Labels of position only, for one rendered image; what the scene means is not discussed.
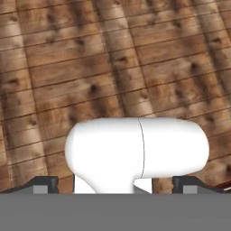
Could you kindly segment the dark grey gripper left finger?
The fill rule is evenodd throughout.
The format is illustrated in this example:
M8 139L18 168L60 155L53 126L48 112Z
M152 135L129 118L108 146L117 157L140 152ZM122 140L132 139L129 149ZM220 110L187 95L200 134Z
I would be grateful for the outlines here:
M57 176L35 176L25 184L4 190L4 193L58 194Z

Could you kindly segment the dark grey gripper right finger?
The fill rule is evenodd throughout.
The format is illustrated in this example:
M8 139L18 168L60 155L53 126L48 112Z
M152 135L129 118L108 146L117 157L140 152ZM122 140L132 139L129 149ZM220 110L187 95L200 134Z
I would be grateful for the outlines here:
M209 187L195 176L175 176L172 185L173 194L225 193L223 189Z

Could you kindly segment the white rounded object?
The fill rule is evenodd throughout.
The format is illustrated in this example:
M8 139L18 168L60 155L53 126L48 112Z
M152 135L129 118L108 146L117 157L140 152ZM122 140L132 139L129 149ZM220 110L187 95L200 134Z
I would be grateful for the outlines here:
M111 117L76 124L65 142L71 172L97 194L132 194L138 179L201 171L208 138L196 123L172 117Z

